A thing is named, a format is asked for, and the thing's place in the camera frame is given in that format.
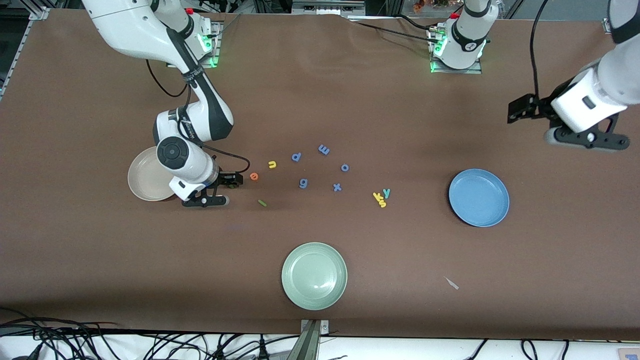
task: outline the black circular joint cap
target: black circular joint cap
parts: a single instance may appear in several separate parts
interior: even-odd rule
[[[160,164],[172,170],[178,170],[187,162],[189,147],[184,139],[170,136],[158,144],[156,154]]]

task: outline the beige plate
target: beige plate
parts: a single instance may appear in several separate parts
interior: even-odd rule
[[[173,175],[160,165],[155,146],[141,152],[133,160],[127,175],[131,192],[146,201],[165,200],[173,195],[169,187],[172,178]]]

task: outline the brown table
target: brown table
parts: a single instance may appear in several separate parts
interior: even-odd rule
[[[186,209],[139,200],[126,177],[156,115],[184,98],[110,49],[84,11],[53,10],[0,102],[0,304],[144,329],[296,332],[322,318],[361,336],[638,339],[640,144],[552,147],[546,121],[506,124],[508,102],[532,90],[530,29],[498,21],[484,74],[461,76],[430,73],[420,40],[337,16],[241,17],[207,71],[236,120],[215,145],[260,179],[224,190],[226,208]],[[612,47],[597,22],[543,22],[536,39],[542,94]],[[182,87],[175,69],[154,68]],[[634,142],[639,115],[618,126]],[[509,190],[495,227],[449,207],[449,182],[472,167]],[[382,188],[384,209],[371,195]],[[349,269],[344,296],[319,312],[280,285],[286,255],[308,241]]]

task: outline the blue plate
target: blue plate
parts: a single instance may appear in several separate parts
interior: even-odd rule
[[[509,211],[509,193],[502,181],[479,168],[465,170],[451,181],[449,202],[462,221],[478,227],[498,224]]]

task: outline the plate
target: plate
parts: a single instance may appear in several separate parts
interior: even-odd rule
[[[146,201],[160,201],[171,197],[171,179],[173,175],[158,161],[155,146],[136,156],[127,175],[131,192]]]
[[[287,256],[282,267],[282,287],[289,299],[307,310],[335,304],[347,286],[347,265],[333,247],[306,243]]]
[[[489,227],[507,216],[509,193],[497,176],[486,170],[470,168],[451,181],[449,203],[462,221]]]

